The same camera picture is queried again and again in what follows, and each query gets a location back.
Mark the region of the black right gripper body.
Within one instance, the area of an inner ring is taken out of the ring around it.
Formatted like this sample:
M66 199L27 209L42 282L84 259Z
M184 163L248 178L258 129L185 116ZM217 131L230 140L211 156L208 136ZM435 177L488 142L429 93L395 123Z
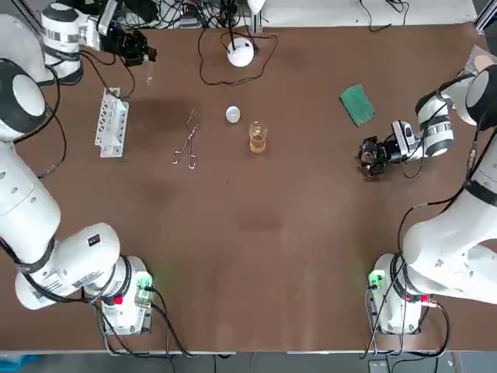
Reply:
M401 162L401 152L396 140L382 141L378 144L377 162L382 166Z

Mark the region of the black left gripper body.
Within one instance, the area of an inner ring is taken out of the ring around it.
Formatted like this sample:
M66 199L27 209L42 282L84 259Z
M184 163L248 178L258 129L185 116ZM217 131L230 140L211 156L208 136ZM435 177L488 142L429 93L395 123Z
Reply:
M101 36L101 50L111 54L125 54L130 34L117 27L111 26L105 36Z

